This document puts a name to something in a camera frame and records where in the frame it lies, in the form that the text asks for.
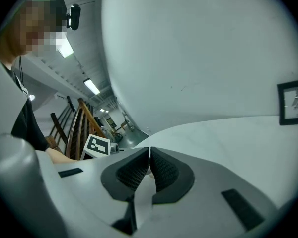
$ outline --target black rubber pad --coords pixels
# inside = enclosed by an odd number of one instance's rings
[[[69,176],[72,176],[72,175],[76,175],[76,174],[79,174],[81,172],[83,172],[82,169],[76,168],[76,169],[69,169],[69,170],[65,170],[65,171],[60,171],[59,175],[60,175],[61,178],[63,178],[63,177],[69,177]]]
[[[149,149],[145,147],[104,169],[100,180],[112,198],[134,200],[135,191],[148,170],[148,159]]]
[[[247,202],[236,189],[221,192],[246,230],[251,230],[264,221],[264,218]]]
[[[194,184],[194,173],[189,165],[155,147],[151,148],[150,169],[157,190],[152,197],[153,204],[175,203]]]

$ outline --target wall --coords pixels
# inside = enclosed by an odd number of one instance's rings
[[[73,102],[73,105],[75,109],[78,108],[78,100],[71,98],[71,101]],[[64,108],[68,105],[67,100],[62,99],[62,98],[52,98],[48,103],[45,105],[41,106],[39,109],[34,111],[34,116],[36,118],[36,121],[38,123],[39,128],[41,129],[42,133],[44,136],[49,136],[50,132],[54,126],[52,118],[51,118],[51,113],[55,113],[56,117],[58,118],[59,115],[62,113]],[[71,112],[71,115],[68,119],[67,125],[64,127],[64,133],[67,136],[70,130],[70,126],[72,123],[72,120],[74,118],[74,113]],[[62,150],[63,153],[65,153],[65,146],[66,144],[60,140],[59,147]]]
[[[114,109],[110,111],[109,115],[116,124],[115,129],[118,129],[119,127],[121,127],[120,125],[125,121],[125,118],[119,109]]]
[[[277,115],[276,85],[298,80],[298,29],[278,0],[103,0],[102,30],[112,89],[149,134]]]
[[[108,131],[111,131],[112,128],[111,126],[109,125],[109,123],[107,122],[106,118],[105,117],[102,117],[100,119],[101,123],[104,125],[105,129],[108,130]]]
[[[135,123],[135,121],[130,117],[130,115],[128,114],[128,112],[126,110],[124,110],[124,108],[121,106],[121,104],[119,102],[118,103],[118,109],[120,110],[121,113],[124,113],[125,115],[125,119],[128,121],[128,123],[130,124],[130,126],[134,126],[136,129],[139,129],[139,127],[137,126],[137,124]]]

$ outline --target framed picture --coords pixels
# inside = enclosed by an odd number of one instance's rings
[[[117,127],[115,122],[111,118],[108,118],[107,122],[113,129]]]
[[[279,84],[279,124],[298,124],[298,81]]]

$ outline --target fluorescent light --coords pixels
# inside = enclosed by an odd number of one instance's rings
[[[30,101],[33,101],[35,99],[35,96],[33,94],[29,95]]]
[[[87,80],[84,80],[84,84],[95,94],[99,94],[100,91],[97,89],[97,87],[94,85],[94,83],[88,78]]]
[[[63,37],[62,39],[57,41],[61,42],[60,45],[58,45],[58,50],[64,58],[68,57],[70,54],[73,54],[74,51],[66,37]]]

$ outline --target black slot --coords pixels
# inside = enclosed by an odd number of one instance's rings
[[[128,208],[124,218],[116,221],[114,224],[112,224],[112,227],[117,228],[118,230],[129,235],[132,235],[133,232],[137,230],[135,205],[133,201],[128,203]]]
[[[88,155],[87,153],[85,153],[85,156],[84,156],[84,160],[89,160],[89,159],[94,159],[94,157]]]
[[[264,221],[264,218],[236,189],[223,191],[221,194],[246,230],[249,231]]]
[[[69,170],[65,170],[65,171],[60,171],[59,172],[59,175],[60,175],[61,178],[64,178],[64,177],[69,177],[69,176],[72,176],[72,175],[79,174],[81,172],[83,172],[82,169],[75,168],[75,169],[69,169]]]

